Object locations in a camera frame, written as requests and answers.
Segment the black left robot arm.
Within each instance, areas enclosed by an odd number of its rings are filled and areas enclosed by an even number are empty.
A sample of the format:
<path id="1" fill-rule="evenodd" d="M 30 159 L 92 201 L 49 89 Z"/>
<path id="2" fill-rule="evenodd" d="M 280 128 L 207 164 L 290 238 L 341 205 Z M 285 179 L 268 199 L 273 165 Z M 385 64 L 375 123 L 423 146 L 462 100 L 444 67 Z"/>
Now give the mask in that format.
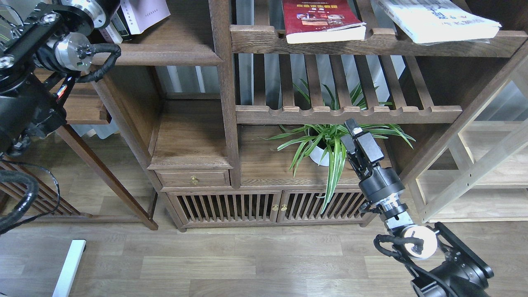
<path id="1" fill-rule="evenodd" d="M 1 47 L 1 156 L 18 156 L 31 137 L 66 124 L 64 103 L 76 83 L 99 81 L 121 56 L 115 44 L 92 44 L 118 0 L 55 0 L 38 3 L 12 28 Z"/>

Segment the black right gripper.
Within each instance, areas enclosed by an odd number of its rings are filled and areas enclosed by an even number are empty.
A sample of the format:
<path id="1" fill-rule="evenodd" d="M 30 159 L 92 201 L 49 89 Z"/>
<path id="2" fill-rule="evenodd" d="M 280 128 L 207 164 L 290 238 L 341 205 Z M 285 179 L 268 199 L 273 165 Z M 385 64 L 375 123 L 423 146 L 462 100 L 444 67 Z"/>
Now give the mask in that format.
<path id="1" fill-rule="evenodd" d="M 393 168 L 382 168 L 384 154 L 371 133 L 363 129 L 354 118 L 345 121 L 349 134 L 341 137 L 347 157 L 360 179 L 359 187 L 372 205 L 398 204 L 404 185 Z"/>

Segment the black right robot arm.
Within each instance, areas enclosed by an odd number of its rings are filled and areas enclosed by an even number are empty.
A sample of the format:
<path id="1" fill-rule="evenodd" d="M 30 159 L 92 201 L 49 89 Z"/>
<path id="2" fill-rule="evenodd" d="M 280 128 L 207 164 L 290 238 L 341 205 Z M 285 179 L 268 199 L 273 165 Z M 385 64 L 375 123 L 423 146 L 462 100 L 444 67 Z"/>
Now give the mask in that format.
<path id="1" fill-rule="evenodd" d="M 404 184 L 394 169 L 380 164 L 384 154 L 371 133 L 353 119 L 345 127 L 341 141 L 366 198 L 361 211 L 378 214 L 387 229 L 375 237 L 375 248 L 408 270 L 419 297 L 486 297 L 491 267 L 441 222 L 414 223 L 400 201 Z"/>

